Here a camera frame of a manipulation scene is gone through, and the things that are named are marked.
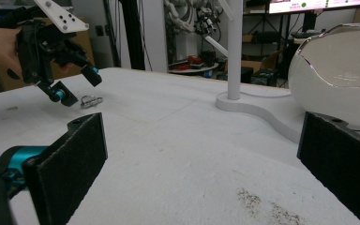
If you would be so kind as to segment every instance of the cable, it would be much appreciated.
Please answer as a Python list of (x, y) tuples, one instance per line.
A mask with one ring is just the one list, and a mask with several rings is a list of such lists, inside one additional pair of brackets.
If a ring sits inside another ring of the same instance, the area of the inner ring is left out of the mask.
[[(140, 12), (142, 12), (142, 25), (140, 24)], [(138, 12), (138, 17), (139, 17), (139, 27), (140, 27), (140, 32), (142, 33), (142, 50), (143, 53), (147, 55), (147, 61), (148, 61), (148, 65), (150, 66), (151, 71), (153, 71), (153, 68), (151, 66), (151, 61), (150, 61), (150, 56), (148, 54), (147, 51), (147, 47), (145, 46), (145, 35), (144, 35), (144, 29), (145, 29), (145, 25), (144, 25), (144, 5), (143, 5), (143, 0), (139, 0), (139, 12)]]

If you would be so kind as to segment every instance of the computer monitor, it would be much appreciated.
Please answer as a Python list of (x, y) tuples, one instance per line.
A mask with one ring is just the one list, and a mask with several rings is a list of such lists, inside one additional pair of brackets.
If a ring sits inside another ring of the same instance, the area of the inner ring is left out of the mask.
[(270, 0), (269, 13), (298, 13), (314, 9), (333, 10), (360, 7), (360, 0)]

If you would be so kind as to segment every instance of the white stand base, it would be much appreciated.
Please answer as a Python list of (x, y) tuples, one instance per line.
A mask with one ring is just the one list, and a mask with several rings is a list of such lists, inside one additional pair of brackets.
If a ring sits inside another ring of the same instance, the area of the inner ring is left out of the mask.
[(238, 100), (228, 99), (228, 93), (217, 95), (216, 107), (223, 111), (249, 113), (267, 121), (278, 133), (299, 143), (303, 128), (303, 110), (289, 92), (243, 93)]

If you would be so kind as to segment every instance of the small metal object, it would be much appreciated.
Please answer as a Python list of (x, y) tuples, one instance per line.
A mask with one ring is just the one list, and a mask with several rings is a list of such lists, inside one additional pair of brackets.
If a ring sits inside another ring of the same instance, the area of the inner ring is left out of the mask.
[(92, 106), (97, 106), (101, 102), (103, 102), (102, 97), (84, 96), (84, 97), (82, 97), (82, 100), (81, 100), (81, 108), (87, 109)]

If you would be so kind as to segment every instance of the white pole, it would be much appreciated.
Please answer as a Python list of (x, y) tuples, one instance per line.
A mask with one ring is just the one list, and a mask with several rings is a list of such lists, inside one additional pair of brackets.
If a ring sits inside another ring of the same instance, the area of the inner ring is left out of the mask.
[(215, 46), (216, 49), (218, 49), (221, 53), (223, 53), (226, 57), (229, 56), (229, 52), (224, 49), (223, 46), (221, 46), (217, 41), (215, 41), (212, 37), (206, 36), (205, 40), (209, 42), (211, 45)]
[(237, 100), (240, 98), (241, 88), (243, 1), (230, 0), (229, 6), (232, 9), (234, 20), (229, 20), (228, 99)]
[(227, 17), (230, 21), (233, 21), (233, 11), (230, 9), (230, 6), (227, 4), (226, 0), (218, 0), (221, 4), (221, 7), (224, 9), (224, 12), (227, 14)]

